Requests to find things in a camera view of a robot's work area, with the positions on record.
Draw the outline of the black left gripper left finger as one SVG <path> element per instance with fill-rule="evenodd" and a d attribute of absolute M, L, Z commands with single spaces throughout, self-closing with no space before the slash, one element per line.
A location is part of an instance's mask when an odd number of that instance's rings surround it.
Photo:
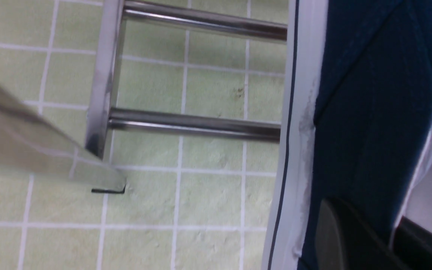
<path fill-rule="evenodd" d="M 321 202 L 314 242 L 321 270 L 410 269 L 350 204 L 337 198 Z"/>

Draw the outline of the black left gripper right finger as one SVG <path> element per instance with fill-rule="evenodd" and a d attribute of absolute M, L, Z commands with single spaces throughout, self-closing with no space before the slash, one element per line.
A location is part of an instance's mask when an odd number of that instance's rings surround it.
<path fill-rule="evenodd" d="M 432 270 L 432 233 L 406 217 L 395 231 L 393 250 L 412 270 Z"/>

